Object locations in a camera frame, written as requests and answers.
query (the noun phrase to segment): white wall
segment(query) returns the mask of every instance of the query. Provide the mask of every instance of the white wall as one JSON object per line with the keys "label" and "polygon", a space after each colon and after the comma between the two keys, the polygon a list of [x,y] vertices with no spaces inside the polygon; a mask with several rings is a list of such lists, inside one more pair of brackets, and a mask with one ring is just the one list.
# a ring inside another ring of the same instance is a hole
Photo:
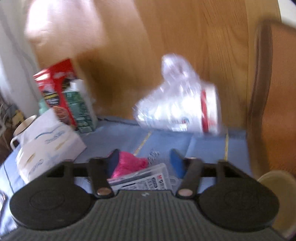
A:
{"label": "white wall", "polygon": [[0,0],[0,88],[29,117],[38,113],[41,95],[32,77],[39,67],[24,38],[24,25],[20,1]]}

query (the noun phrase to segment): pink cloth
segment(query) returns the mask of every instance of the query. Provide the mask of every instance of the pink cloth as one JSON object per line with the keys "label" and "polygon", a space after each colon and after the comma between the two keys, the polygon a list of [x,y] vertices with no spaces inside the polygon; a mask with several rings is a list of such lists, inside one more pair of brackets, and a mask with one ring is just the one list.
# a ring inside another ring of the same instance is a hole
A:
{"label": "pink cloth", "polygon": [[119,163],[115,168],[111,178],[127,175],[148,167],[147,158],[138,158],[125,151],[119,153]]}

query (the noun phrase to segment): brown chair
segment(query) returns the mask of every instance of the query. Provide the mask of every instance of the brown chair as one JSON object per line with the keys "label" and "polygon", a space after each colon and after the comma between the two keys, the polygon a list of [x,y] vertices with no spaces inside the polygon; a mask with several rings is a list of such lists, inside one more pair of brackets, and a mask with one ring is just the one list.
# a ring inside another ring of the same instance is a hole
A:
{"label": "brown chair", "polygon": [[255,178],[274,169],[296,175],[296,29],[263,22],[256,50],[247,125],[252,171]]}

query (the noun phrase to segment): beige bowl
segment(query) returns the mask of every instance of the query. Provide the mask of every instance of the beige bowl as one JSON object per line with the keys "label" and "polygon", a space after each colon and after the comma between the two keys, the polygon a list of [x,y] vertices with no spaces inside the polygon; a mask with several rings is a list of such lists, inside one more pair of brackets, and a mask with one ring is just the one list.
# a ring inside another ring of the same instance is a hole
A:
{"label": "beige bowl", "polygon": [[285,238],[296,233],[296,180],[286,171],[271,171],[258,179],[279,199],[279,213],[272,227]]}

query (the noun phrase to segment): wooden headboard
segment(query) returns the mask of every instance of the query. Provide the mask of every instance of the wooden headboard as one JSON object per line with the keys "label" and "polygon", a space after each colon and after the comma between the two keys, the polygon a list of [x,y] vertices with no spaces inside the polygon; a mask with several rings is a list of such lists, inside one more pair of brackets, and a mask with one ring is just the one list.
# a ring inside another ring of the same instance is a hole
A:
{"label": "wooden headboard", "polygon": [[254,34],[277,0],[34,0],[25,33],[41,68],[71,58],[102,115],[132,106],[162,82],[162,55],[184,56],[217,85],[222,119],[246,126]]}

